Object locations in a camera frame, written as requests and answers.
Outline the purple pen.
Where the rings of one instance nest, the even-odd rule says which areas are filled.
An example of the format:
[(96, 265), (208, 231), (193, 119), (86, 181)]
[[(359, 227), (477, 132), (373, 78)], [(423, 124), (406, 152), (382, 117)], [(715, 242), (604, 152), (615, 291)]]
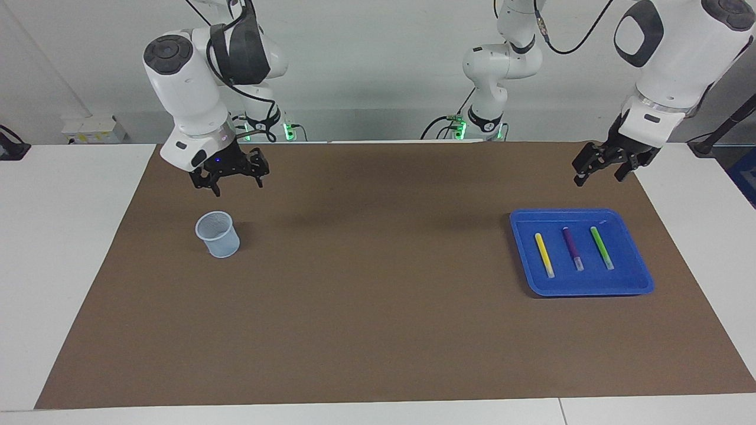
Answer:
[(575, 265), (576, 270), (579, 272), (584, 271), (584, 265), (581, 258), (581, 254), (579, 253), (577, 244), (574, 240), (574, 237), (572, 236), (572, 232), (570, 228), (564, 227), (562, 228), (562, 236), (565, 241), (565, 245), (567, 245), (567, 249), (569, 250), (569, 255), (572, 258), (572, 261)]

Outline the green pen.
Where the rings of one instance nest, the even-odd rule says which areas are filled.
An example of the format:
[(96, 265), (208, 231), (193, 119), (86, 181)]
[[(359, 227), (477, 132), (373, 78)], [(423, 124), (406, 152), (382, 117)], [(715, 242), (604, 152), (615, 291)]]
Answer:
[(589, 228), (589, 231), (591, 232), (591, 236), (593, 237), (594, 243), (597, 246), (597, 250), (602, 258), (603, 264), (605, 264), (605, 268), (607, 268), (607, 270), (614, 270), (614, 263), (610, 254), (608, 253), (607, 246), (605, 245), (602, 236), (599, 233), (599, 230), (596, 226), (591, 226), (591, 228)]

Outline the yellow pen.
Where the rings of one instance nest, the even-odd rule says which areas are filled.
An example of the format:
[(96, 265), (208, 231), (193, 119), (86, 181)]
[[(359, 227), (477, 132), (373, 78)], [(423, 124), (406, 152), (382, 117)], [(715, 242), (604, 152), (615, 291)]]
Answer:
[(550, 254), (548, 253), (548, 248), (546, 248), (545, 239), (543, 239), (543, 235), (540, 233), (535, 233), (535, 242), (538, 248), (538, 253), (540, 255), (541, 261), (543, 263), (543, 267), (545, 267), (546, 276), (548, 278), (554, 278), (555, 270), (553, 268), (553, 264), (550, 259)]

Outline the grey mesh pen cup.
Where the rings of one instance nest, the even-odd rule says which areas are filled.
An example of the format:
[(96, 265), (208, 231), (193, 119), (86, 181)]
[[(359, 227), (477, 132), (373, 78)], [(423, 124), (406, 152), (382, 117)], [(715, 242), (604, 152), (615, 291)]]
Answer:
[(194, 231), (210, 255), (217, 259), (228, 258), (240, 248), (234, 220), (224, 211), (211, 211), (202, 215), (198, 218)]

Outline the blue plastic tray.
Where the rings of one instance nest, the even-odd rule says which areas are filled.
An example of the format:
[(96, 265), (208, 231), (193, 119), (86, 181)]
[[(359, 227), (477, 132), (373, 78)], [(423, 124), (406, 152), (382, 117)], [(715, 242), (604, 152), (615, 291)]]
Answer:
[[(621, 216), (611, 209), (521, 209), (510, 213), (510, 225), (527, 285), (543, 297), (637, 296), (654, 290), (640, 251)], [(607, 270), (589, 228), (596, 226), (614, 263)], [(577, 244), (584, 271), (576, 270), (562, 236), (568, 227)], [(546, 276), (535, 242), (545, 239), (555, 270)]]

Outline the black stand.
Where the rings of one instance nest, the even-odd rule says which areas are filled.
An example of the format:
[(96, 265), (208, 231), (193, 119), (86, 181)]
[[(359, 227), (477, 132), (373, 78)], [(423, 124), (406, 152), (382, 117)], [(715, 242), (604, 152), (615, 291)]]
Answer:
[(713, 147), (724, 135), (756, 111), (756, 93), (751, 95), (737, 110), (729, 116), (715, 131), (692, 138), (686, 145), (699, 158), (713, 158)]

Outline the blue crate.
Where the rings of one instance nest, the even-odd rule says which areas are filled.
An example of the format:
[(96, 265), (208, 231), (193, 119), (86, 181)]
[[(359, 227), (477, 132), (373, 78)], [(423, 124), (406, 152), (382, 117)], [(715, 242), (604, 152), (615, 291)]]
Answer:
[(726, 174), (756, 209), (756, 147), (727, 167)]

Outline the brown table mat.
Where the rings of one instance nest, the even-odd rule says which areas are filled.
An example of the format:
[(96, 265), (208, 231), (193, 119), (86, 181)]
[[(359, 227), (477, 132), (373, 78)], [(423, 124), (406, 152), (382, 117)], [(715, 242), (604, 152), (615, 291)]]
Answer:
[[(36, 408), (756, 392), (637, 178), (578, 188), (578, 150), (268, 145), (264, 188), (221, 197), (154, 152)], [(653, 293), (529, 290), (510, 213), (559, 207), (615, 210)]]

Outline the white wall socket box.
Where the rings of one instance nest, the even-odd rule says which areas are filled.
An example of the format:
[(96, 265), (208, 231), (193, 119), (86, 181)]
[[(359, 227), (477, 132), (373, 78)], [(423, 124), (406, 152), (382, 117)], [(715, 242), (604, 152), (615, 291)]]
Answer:
[(65, 119), (60, 133), (67, 143), (76, 145), (125, 143), (127, 138), (127, 132), (112, 115)]

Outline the black clamp mount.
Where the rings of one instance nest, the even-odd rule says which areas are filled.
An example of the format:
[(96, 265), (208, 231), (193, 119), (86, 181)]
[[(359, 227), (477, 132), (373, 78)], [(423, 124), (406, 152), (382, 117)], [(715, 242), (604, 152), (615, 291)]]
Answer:
[(0, 124), (0, 161), (21, 161), (30, 148), (16, 132)]

